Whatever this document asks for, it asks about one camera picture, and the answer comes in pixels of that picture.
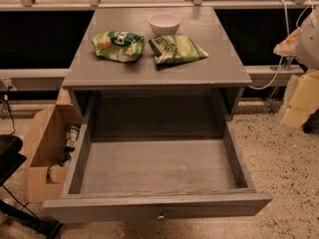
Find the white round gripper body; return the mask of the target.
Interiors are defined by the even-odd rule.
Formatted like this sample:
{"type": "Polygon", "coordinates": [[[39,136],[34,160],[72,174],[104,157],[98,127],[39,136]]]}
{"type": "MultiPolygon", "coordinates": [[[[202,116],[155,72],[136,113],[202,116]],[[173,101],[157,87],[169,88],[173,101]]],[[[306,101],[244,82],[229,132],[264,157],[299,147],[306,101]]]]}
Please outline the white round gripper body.
{"type": "Polygon", "coordinates": [[[296,60],[308,69],[319,69],[319,6],[298,29],[296,60]]]}

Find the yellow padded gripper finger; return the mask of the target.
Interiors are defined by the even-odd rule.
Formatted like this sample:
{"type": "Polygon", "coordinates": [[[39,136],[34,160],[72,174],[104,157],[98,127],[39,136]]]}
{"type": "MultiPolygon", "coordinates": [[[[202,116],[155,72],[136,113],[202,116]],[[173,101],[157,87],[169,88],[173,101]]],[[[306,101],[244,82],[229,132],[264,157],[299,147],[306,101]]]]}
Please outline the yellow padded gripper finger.
{"type": "Polygon", "coordinates": [[[294,57],[298,34],[299,30],[295,29],[285,40],[275,46],[273,53],[282,57],[294,57]]]}
{"type": "Polygon", "coordinates": [[[276,129],[291,133],[301,129],[319,110],[319,71],[302,76],[293,75],[284,93],[283,105],[277,115],[276,129]]]}

